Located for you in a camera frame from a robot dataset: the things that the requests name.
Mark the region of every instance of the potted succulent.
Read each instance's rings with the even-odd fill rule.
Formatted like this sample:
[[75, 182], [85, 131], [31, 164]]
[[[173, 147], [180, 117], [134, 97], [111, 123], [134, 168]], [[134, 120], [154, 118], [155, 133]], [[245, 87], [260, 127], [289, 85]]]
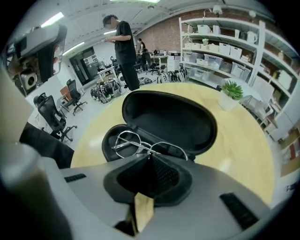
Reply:
[[219, 105], [225, 110], [232, 110], [243, 97], [242, 87], [236, 82], [227, 81], [222, 87]]

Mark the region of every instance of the green plant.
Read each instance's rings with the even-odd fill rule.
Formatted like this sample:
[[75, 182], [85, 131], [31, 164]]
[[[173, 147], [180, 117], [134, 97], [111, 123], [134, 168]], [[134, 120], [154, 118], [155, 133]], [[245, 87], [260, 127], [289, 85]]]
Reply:
[[222, 87], [223, 92], [234, 100], [240, 100], [243, 97], [243, 90], [236, 82], [228, 81]]

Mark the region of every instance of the kettle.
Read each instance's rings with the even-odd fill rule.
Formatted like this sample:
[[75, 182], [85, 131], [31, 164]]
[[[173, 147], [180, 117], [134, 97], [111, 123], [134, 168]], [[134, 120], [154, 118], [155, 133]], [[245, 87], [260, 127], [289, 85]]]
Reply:
[[254, 32], [249, 31], [247, 33], [247, 42], [255, 43], [258, 40], [257, 34]]

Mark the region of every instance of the paper tag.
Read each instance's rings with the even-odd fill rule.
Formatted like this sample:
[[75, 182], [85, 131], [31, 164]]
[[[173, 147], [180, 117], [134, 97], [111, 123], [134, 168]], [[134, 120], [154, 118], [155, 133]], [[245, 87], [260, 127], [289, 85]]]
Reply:
[[135, 219], [137, 230], [141, 232], [154, 215], [154, 200], [141, 193], [135, 195]]

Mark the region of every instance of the black t-shirt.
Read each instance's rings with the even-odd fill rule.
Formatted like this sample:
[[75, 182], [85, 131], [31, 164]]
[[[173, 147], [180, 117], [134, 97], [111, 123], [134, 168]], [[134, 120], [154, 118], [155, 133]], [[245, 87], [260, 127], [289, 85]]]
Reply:
[[116, 36], [131, 36], [127, 41], [116, 41], [114, 49], [116, 52], [117, 61], [119, 64], [134, 63], [136, 61], [135, 45], [129, 23], [121, 21], [117, 26]]

